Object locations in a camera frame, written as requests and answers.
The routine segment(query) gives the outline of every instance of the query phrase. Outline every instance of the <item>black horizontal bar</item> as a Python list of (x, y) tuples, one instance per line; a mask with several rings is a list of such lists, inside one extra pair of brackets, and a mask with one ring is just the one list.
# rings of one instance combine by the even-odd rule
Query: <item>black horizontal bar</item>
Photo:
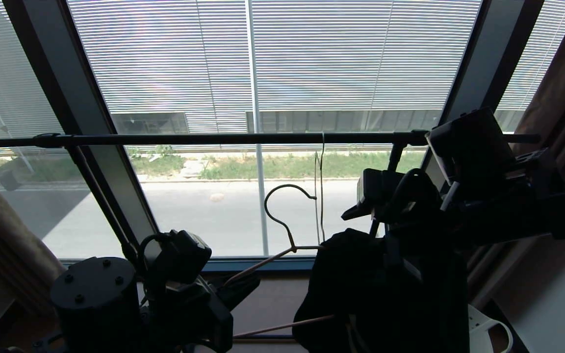
[[(426, 130), (412, 132), (343, 132), (305, 134), (188, 134), (188, 135), (64, 135), (0, 139), (3, 147), (75, 147), (96, 145), (300, 145), (309, 143), (391, 143), (426, 146)], [(536, 134), (504, 134), (508, 143), (537, 143)]]

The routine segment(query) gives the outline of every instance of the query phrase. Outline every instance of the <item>curtain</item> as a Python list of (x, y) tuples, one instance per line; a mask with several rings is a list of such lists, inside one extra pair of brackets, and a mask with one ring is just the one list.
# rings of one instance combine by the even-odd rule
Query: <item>curtain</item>
[[(516, 133), (536, 133), (542, 137), (538, 145), (513, 145), (516, 155), (548, 147), (565, 177), (565, 37)], [(525, 239), (476, 250), (468, 262), (471, 304), (483, 308), (536, 241), (537, 238)]]
[(29, 314), (54, 316), (49, 290), (65, 270), (0, 194), (0, 282)]

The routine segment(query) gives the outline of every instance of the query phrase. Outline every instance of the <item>road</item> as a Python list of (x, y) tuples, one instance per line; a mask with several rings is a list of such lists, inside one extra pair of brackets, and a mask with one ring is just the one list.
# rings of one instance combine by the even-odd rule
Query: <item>road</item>
[[(267, 181), (269, 192), (285, 181)], [(295, 182), (314, 194), (312, 181)], [(346, 227), (367, 231), (368, 217), (344, 222), (341, 213), (356, 201), (356, 181), (325, 181), (326, 237)], [(258, 185), (241, 182), (143, 183), (143, 190), (162, 231), (186, 229), (213, 249), (213, 256), (263, 255)], [(3, 191), (28, 228), (61, 259), (121, 256), (112, 229), (88, 188)], [(318, 244), (314, 201), (299, 190), (284, 188), (269, 199), (274, 217), (286, 222), (298, 245)], [(280, 224), (267, 221), (269, 253), (289, 248)], [(298, 255), (314, 251), (298, 251)]]

